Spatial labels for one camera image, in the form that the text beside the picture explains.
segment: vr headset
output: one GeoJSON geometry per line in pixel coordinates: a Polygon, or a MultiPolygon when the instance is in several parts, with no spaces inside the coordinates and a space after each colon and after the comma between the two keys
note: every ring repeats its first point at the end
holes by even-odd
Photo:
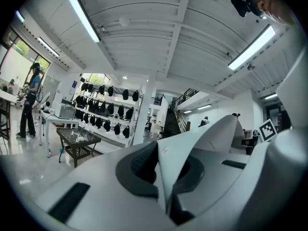
{"type": "Polygon", "coordinates": [[[245,17],[249,12],[252,12],[261,19],[267,19],[266,14],[258,8],[254,0],[231,0],[231,3],[241,17],[245,17]]]}

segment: staircase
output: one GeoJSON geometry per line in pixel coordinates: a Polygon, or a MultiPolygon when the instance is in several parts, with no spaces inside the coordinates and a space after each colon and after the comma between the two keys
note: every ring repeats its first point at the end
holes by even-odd
{"type": "Polygon", "coordinates": [[[171,137],[177,134],[180,134],[181,130],[179,128],[177,118],[175,117],[175,114],[173,111],[171,111],[170,108],[168,108],[166,121],[165,121],[165,128],[164,132],[162,133],[163,138],[171,137]]]}

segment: woman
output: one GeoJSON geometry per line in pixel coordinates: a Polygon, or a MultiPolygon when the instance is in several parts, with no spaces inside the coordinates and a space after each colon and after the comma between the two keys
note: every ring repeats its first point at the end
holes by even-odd
{"type": "Polygon", "coordinates": [[[28,89],[28,95],[26,97],[23,113],[21,115],[20,120],[20,132],[16,134],[17,138],[25,138],[26,137],[26,122],[28,120],[28,128],[29,132],[27,132],[32,138],[35,137],[35,128],[32,117],[32,105],[35,102],[36,93],[40,86],[40,78],[39,78],[39,63],[34,63],[32,65],[33,75],[30,79],[30,88],[28,89]]]}

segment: ceiling light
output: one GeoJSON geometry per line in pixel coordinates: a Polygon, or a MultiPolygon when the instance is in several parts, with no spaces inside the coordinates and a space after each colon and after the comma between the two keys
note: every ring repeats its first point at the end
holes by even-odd
{"type": "Polygon", "coordinates": [[[75,10],[76,14],[78,15],[80,21],[82,22],[85,29],[88,31],[89,35],[93,39],[95,43],[98,43],[101,41],[100,36],[94,29],[94,26],[92,22],[90,21],[90,18],[88,17],[86,10],[84,9],[81,0],[69,0],[71,5],[73,6],[73,9],[75,10]]]}
{"type": "Polygon", "coordinates": [[[198,108],[197,110],[202,110],[202,109],[205,109],[205,108],[208,108],[208,107],[211,107],[212,105],[211,104],[208,104],[208,105],[206,105],[206,106],[203,106],[203,107],[201,107],[201,108],[198,108]]]}
{"type": "Polygon", "coordinates": [[[56,57],[59,57],[59,54],[55,52],[52,47],[50,47],[41,37],[38,38],[39,42],[41,42],[50,52],[52,52],[56,57]]]}
{"type": "Polygon", "coordinates": [[[270,95],[270,96],[268,96],[268,97],[266,97],[265,99],[270,99],[270,98],[274,98],[274,97],[277,97],[278,95],[275,93],[275,94],[273,94],[273,95],[270,95]]]}
{"type": "Polygon", "coordinates": [[[267,27],[259,34],[259,36],[250,45],[248,45],[241,54],[239,54],[233,61],[228,64],[228,67],[234,70],[241,66],[258,50],[260,50],[275,34],[276,33],[273,27],[267,25],[267,27]]]}
{"type": "Polygon", "coordinates": [[[18,19],[19,19],[22,23],[24,23],[25,19],[24,19],[24,17],[19,13],[18,10],[16,10],[16,15],[17,15],[18,19]]]}

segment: ceiling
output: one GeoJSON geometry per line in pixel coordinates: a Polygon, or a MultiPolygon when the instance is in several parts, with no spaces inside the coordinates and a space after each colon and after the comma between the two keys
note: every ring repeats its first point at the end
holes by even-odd
{"type": "MultiPolygon", "coordinates": [[[[112,74],[119,81],[137,74],[131,81],[143,83],[157,71],[157,80],[172,86],[170,91],[198,89],[213,100],[232,98],[246,88],[261,95],[284,79],[298,54],[294,45],[276,43],[271,47],[277,48],[275,54],[258,56],[254,71],[229,69],[228,63],[270,23],[251,13],[241,18],[230,0],[81,1],[92,23],[108,32],[100,33],[100,43],[92,41],[68,0],[28,0],[25,7],[85,72],[112,74]],[[130,24],[122,26],[121,17],[130,24]]],[[[286,30],[273,27],[272,44],[286,30]]]]}

